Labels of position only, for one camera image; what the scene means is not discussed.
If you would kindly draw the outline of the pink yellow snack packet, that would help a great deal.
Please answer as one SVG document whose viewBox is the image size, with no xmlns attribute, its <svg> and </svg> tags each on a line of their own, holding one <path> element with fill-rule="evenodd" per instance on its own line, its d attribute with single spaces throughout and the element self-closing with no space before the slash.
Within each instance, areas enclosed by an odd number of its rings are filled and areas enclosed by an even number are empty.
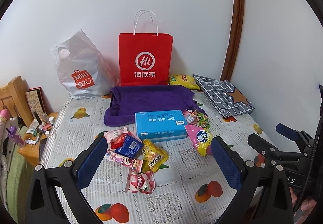
<svg viewBox="0 0 323 224">
<path fill-rule="evenodd" d="M 207 129 L 193 125 L 186 125 L 185 129 L 193 147 L 201 156 L 204 157 L 212 154 L 211 141 L 213 135 Z"/>
</svg>

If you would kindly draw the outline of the green snack packet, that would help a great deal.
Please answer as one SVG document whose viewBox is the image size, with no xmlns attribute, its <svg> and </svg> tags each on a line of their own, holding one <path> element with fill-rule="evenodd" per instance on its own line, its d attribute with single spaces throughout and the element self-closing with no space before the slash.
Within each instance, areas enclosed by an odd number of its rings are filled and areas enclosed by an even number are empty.
<svg viewBox="0 0 323 224">
<path fill-rule="evenodd" d="M 187 121 L 188 125 L 193 125 L 196 127 L 201 128 L 209 128 L 209 118 L 207 115 L 203 114 L 202 112 L 199 112 L 197 110 L 185 110 L 183 111 L 183 116 L 185 120 Z"/>
</svg>

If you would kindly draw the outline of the light pink pastry packet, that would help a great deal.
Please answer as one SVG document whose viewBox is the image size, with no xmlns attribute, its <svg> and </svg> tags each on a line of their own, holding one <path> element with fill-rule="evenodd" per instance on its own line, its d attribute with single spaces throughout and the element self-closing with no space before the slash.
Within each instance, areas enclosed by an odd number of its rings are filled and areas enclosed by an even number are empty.
<svg viewBox="0 0 323 224">
<path fill-rule="evenodd" d="M 123 133 L 127 133 L 128 129 L 125 126 L 124 128 L 121 129 L 116 129 L 110 132 L 105 132 L 104 137 L 107 140 L 108 143 L 111 143 L 115 141 L 118 137 L 120 137 Z"/>
</svg>

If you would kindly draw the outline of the red candy packet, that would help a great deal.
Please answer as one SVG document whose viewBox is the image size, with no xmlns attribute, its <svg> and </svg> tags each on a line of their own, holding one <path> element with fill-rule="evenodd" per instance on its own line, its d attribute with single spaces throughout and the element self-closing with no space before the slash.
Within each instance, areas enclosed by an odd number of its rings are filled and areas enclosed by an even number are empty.
<svg viewBox="0 0 323 224">
<path fill-rule="evenodd" d="M 127 133 L 122 133 L 120 136 L 113 139 L 110 143 L 110 149 L 115 150 L 122 147 L 127 135 Z"/>
</svg>

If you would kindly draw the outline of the pink bear Lotso snack packet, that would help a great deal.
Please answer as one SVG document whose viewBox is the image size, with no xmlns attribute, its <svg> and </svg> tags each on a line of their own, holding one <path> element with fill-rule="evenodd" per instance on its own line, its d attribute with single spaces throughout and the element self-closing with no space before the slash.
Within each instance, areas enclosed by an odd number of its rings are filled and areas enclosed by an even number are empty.
<svg viewBox="0 0 323 224">
<path fill-rule="evenodd" d="M 142 165 L 143 165 L 142 159 L 128 158 L 126 156 L 117 154 L 116 152 L 109 149 L 107 150 L 104 156 L 104 159 L 107 159 L 115 163 L 119 163 L 125 167 L 130 168 L 132 171 L 135 171 L 138 174 L 142 170 Z"/>
</svg>

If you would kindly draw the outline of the pink strawberry snack packet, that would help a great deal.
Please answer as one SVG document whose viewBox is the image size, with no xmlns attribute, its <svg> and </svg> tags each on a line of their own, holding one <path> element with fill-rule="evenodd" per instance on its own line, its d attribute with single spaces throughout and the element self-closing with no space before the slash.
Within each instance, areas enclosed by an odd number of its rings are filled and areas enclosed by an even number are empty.
<svg viewBox="0 0 323 224">
<path fill-rule="evenodd" d="M 154 173 L 147 171 L 136 173 L 130 169 L 126 179 L 125 193 L 144 193 L 150 195 L 156 187 Z"/>
</svg>

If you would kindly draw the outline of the blue snack packet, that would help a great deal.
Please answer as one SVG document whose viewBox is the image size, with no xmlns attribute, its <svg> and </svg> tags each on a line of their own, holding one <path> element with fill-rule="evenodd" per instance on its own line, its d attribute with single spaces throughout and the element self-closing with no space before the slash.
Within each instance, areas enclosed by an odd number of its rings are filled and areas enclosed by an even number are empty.
<svg viewBox="0 0 323 224">
<path fill-rule="evenodd" d="M 128 158 L 136 158 L 143 146 L 143 142 L 138 141 L 130 135 L 126 135 L 123 145 L 117 148 L 115 152 Z"/>
</svg>

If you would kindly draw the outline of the yellow triangular snack packet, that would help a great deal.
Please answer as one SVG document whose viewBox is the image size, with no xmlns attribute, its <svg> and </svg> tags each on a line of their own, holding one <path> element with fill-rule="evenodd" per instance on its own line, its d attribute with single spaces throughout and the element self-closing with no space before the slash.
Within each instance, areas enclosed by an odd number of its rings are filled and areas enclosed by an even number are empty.
<svg viewBox="0 0 323 224">
<path fill-rule="evenodd" d="M 157 172 L 159 167 L 168 160 L 168 153 L 162 148 L 155 145 L 148 139 L 143 141 L 142 154 L 148 162 L 148 167 L 152 172 Z"/>
</svg>

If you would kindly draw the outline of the grey checkered star pouch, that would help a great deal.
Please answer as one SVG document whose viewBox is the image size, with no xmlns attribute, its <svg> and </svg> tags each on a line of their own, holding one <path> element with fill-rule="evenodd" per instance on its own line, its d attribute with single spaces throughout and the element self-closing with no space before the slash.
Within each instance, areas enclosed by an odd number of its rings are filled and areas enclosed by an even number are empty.
<svg viewBox="0 0 323 224">
<path fill-rule="evenodd" d="M 196 84 L 209 101 L 224 117 L 249 114 L 254 111 L 252 103 L 228 80 L 193 75 Z"/>
</svg>

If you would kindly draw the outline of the purple bottle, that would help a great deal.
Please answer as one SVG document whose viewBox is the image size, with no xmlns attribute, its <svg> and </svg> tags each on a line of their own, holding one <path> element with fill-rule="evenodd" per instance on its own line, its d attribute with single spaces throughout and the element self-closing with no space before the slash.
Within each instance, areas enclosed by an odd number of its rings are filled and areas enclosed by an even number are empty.
<svg viewBox="0 0 323 224">
<path fill-rule="evenodd" d="M 19 148 L 23 148 L 25 146 L 25 142 L 20 137 L 17 127 L 11 126 L 10 128 L 6 128 L 6 130 L 8 132 L 8 137 L 10 137 Z"/>
</svg>

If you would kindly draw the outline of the fruit print tablecloth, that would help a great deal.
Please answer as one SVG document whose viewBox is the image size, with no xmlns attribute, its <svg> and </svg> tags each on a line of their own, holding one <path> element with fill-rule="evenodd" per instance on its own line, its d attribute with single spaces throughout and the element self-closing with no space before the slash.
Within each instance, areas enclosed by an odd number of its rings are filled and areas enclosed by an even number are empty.
<svg viewBox="0 0 323 224">
<path fill-rule="evenodd" d="M 104 124 L 110 105 L 105 98 L 69 98 L 59 112 L 41 159 L 47 167 L 57 167 L 67 158 L 76 158 L 101 132 L 112 127 Z M 126 193 L 128 169 L 102 160 L 83 196 L 93 209 L 104 204 L 128 208 L 130 223 L 215 223 L 236 191 L 227 183 L 211 155 L 201 156 L 189 138 L 164 141 L 159 147 L 168 160 L 154 179 L 155 190 Z"/>
</svg>

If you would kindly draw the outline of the yellow chips bag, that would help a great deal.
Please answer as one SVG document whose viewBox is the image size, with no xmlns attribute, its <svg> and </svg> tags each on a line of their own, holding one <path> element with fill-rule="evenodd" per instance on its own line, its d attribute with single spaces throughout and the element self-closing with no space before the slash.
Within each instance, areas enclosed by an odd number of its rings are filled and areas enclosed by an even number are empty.
<svg viewBox="0 0 323 224">
<path fill-rule="evenodd" d="M 190 90 L 200 90 L 193 76 L 172 74 L 169 76 L 169 85 L 181 85 Z"/>
</svg>

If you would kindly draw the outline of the wooden headboard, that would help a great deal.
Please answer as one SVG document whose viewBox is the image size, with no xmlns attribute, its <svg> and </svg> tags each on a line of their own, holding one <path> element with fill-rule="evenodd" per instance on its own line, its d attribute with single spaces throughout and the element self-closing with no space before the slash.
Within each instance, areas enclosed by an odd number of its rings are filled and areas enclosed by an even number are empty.
<svg viewBox="0 0 323 224">
<path fill-rule="evenodd" d="M 1 86 L 1 110 L 7 109 L 12 117 L 20 117 L 29 127 L 33 122 L 33 115 L 28 106 L 26 92 L 26 81 L 21 76 L 16 76 Z"/>
</svg>

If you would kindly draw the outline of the purple towel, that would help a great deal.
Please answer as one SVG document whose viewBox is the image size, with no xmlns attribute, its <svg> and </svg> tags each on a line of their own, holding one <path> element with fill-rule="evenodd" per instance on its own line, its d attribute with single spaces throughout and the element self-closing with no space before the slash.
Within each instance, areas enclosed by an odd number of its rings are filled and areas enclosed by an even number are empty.
<svg viewBox="0 0 323 224">
<path fill-rule="evenodd" d="M 205 113 L 193 99 L 194 93 L 181 85 L 115 86 L 104 124 L 119 127 L 133 124 L 136 112 L 186 109 Z"/>
</svg>

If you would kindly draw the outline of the white Miniso plastic bag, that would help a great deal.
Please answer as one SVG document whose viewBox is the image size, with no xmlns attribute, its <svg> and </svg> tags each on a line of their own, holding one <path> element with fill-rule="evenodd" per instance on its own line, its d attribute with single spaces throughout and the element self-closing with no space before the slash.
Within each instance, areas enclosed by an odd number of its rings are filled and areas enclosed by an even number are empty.
<svg viewBox="0 0 323 224">
<path fill-rule="evenodd" d="M 119 84 L 100 51 L 82 30 L 50 53 L 61 85 L 74 99 L 104 96 Z"/>
</svg>

